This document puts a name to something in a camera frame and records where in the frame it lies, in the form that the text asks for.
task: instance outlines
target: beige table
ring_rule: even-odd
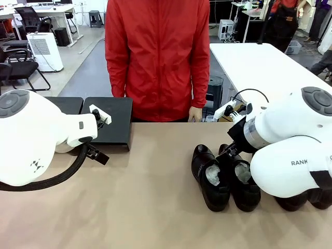
[[[228,123],[133,124],[130,153],[87,159],[65,183],[35,192],[0,192],[1,249],[331,248],[332,210],[307,203],[284,212],[262,195],[252,213],[233,199],[207,209],[191,170],[194,147],[215,153],[230,142]],[[73,161],[56,155],[48,176]]]

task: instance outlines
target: hand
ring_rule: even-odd
[[[202,109],[192,106],[189,109],[188,122],[200,122],[200,121],[202,121]]]

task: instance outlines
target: zipper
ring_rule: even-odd
[[[161,72],[160,72],[160,2],[157,1],[157,50],[158,50],[158,61],[157,61],[157,78],[158,78],[158,98],[159,98],[159,111],[158,116],[161,116]]]

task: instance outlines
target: leather shoe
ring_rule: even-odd
[[[221,144],[219,154],[227,147],[227,144]],[[260,202],[260,188],[252,177],[247,181],[247,184],[238,179],[235,167],[241,162],[248,164],[239,155],[232,158],[225,155],[222,162],[219,160],[219,167],[224,170],[227,179],[230,181],[231,193],[237,207],[244,212],[251,212]]]
[[[191,161],[192,174],[201,187],[206,206],[211,211],[220,212],[225,209],[229,201],[230,188],[222,170],[218,173],[220,183],[217,186],[209,182],[205,171],[214,164],[218,166],[210,149],[203,144],[197,145]]]

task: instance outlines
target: red jacket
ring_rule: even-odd
[[[209,0],[109,0],[105,49],[114,97],[133,99],[133,116],[188,117],[209,83]]]

